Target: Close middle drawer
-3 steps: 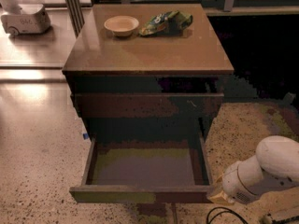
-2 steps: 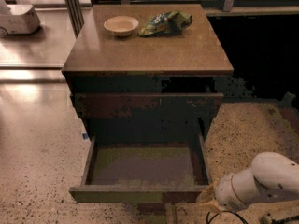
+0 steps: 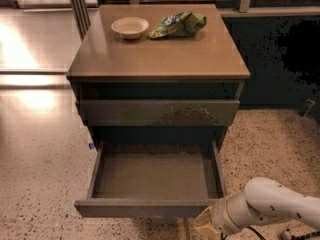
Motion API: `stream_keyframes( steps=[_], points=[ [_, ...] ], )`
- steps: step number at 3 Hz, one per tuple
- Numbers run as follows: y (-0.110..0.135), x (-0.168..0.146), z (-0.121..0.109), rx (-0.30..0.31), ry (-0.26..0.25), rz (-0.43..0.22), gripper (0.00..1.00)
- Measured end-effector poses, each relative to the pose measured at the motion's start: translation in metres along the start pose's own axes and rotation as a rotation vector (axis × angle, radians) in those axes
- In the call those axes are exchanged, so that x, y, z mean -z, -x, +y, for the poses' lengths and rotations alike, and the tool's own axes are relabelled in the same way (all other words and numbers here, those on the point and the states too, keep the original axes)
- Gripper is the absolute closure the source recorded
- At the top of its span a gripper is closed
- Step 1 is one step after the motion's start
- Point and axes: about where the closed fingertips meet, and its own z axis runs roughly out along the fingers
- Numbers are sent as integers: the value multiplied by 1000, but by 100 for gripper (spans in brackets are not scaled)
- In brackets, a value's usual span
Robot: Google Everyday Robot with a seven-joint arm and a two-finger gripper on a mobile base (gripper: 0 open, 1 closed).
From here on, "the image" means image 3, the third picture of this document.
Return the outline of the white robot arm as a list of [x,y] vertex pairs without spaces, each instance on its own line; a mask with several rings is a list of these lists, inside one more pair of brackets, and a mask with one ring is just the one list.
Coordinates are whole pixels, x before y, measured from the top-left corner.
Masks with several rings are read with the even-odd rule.
[[265,177],[249,180],[241,193],[226,196],[199,214],[193,228],[205,237],[234,235],[249,226],[297,220],[320,229],[320,199]]

